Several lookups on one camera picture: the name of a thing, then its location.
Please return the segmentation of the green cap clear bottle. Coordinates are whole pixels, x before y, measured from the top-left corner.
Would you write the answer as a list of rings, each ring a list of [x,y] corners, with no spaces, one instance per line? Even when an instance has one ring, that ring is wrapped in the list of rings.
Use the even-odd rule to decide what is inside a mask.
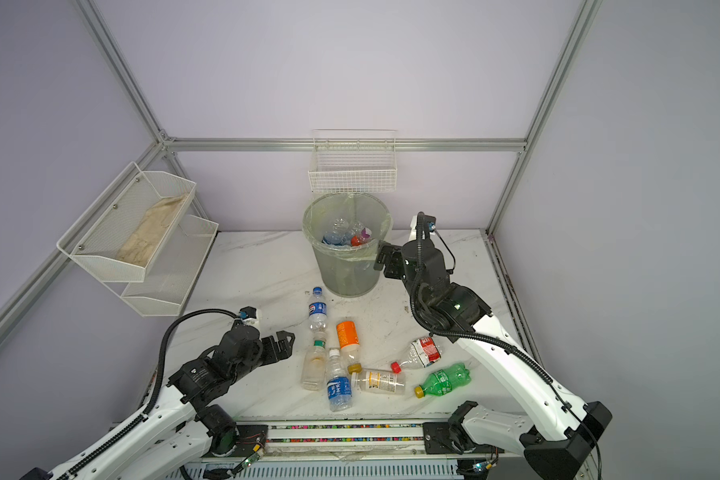
[[[305,390],[317,391],[325,384],[327,350],[324,339],[315,338],[305,354],[301,387]]]

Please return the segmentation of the pepsi blue label bottle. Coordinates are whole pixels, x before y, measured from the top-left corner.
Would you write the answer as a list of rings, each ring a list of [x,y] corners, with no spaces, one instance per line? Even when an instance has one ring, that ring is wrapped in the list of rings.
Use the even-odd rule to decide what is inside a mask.
[[[316,286],[312,289],[312,295],[309,303],[309,328],[312,333],[324,332],[327,323],[327,304],[323,289]]]

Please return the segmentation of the blue label water bottle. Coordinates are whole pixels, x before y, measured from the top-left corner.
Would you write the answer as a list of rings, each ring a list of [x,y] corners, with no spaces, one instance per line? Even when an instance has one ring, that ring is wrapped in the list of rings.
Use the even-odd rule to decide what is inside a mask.
[[[326,229],[322,242],[329,246],[349,246],[351,237],[349,222],[338,218]]]

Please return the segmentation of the orange label bottle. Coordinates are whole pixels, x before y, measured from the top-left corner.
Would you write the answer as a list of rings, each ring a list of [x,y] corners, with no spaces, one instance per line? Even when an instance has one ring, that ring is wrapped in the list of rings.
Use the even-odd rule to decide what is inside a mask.
[[[340,354],[347,365],[361,363],[361,349],[355,323],[344,320],[336,325]]]

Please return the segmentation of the blue label front bottle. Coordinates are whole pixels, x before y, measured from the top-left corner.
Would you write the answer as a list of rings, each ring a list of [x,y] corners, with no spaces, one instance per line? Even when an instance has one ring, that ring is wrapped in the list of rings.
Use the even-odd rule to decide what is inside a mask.
[[[330,349],[326,367],[326,393],[332,412],[346,410],[352,406],[350,378],[341,363],[338,349]]]

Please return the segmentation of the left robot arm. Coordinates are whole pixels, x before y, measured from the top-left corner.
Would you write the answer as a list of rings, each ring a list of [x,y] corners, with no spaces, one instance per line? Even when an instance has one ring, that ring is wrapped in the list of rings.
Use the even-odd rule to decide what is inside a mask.
[[[255,369],[287,360],[295,335],[280,330],[263,337],[241,320],[218,344],[158,376],[146,405],[73,458],[25,479],[160,479],[241,441],[237,424],[216,400]]]

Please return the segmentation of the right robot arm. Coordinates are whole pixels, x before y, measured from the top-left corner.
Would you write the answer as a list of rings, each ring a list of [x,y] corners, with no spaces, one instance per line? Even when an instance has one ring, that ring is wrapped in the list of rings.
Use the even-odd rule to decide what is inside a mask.
[[[563,387],[511,337],[485,301],[452,282],[443,254],[430,238],[402,246],[381,243],[374,268],[403,282],[420,327],[465,350],[523,411],[508,415],[469,400],[439,423],[433,439],[455,454],[487,447],[519,454],[542,479],[583,474],[612,420],[604,404],[586,402]]]

